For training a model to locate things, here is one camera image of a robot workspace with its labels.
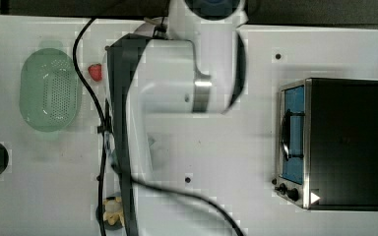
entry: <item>green object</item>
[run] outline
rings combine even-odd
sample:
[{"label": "green object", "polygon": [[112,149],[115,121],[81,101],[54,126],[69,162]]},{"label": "green object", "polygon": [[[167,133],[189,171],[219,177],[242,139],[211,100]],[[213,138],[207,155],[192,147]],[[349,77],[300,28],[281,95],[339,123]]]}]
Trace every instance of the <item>green object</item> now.
[{"label": "green object", "polygon": [[21,114],[31,127],[42,132],[65,128],[82,96],[72,59],[54,48],[36,51],[24,64],[20,93]]}]

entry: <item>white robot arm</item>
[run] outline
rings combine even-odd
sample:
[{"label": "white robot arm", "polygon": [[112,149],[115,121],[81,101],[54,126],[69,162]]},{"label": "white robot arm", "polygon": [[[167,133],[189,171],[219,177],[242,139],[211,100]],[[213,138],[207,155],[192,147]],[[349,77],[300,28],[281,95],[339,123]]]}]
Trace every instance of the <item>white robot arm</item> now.
[{"label": "white robot arm", "polygon": [[138,186],[129,175],[154,180],[145,115],[225,112],[241,95],[245,51],[236,29],[246,22],[244,0],[171,0],[168,37],[128,34],[105,55],[103,76],[111,107],[127,235],[143,207],[135,208]]}]

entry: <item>white table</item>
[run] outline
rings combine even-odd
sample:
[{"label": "white table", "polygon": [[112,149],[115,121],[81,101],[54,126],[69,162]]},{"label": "white table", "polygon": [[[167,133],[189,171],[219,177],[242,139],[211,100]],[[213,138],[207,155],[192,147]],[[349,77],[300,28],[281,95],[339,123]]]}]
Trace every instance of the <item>white table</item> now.
[{"label": "white table", "polygon": [[[95,177],[101,151],[88,93],[83,89],[77,118],[57,135],[34,131],[19,111],[25,60],[47,39],[62,41],[71,55],[86,22],[0,16],[0,142],[11,157],[0,176],[0,236],[98,235]],[[105,45],[140,23],[96,21],[79,49],[84,72],[101,62]],[[148,117],[148,131],[157,141],[152,146],[156,177],[216,197],[249,236],[378,235],[378,212],[304,211],[277,197],[270,184],[279,86],[308,77],[378,79],[378,30],[245,26],[242,35],[248,88],[233,110],[226,116]],[[277,53],[282,60],[274,59]],[[102,85],[91,85],[103,98]],[[119,190],[112,170],[106,179],[107,195]]]}]

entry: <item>oven door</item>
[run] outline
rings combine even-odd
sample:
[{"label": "oven door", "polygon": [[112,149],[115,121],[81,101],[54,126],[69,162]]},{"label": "oven door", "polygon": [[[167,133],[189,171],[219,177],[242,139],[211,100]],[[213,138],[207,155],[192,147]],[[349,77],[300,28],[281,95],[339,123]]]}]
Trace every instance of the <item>oven door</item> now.
[{"label": "oven door", "polygon": [[303,124],[305,116],[304,86],[282,91],[282,124],[280,148],[282,153],[281,177],[302,185],[303,183]]}]

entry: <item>toaster oven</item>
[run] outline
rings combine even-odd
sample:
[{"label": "toaster oven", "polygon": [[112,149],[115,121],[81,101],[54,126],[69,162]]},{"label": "toaster oven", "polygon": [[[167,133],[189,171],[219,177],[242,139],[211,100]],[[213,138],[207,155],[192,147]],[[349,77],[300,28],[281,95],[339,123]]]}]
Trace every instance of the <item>toaster oven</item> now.
[{"label": "toaster oven", "polygon": [[378,81],[280,89],[277,194],[305,209],[378,211]]}]

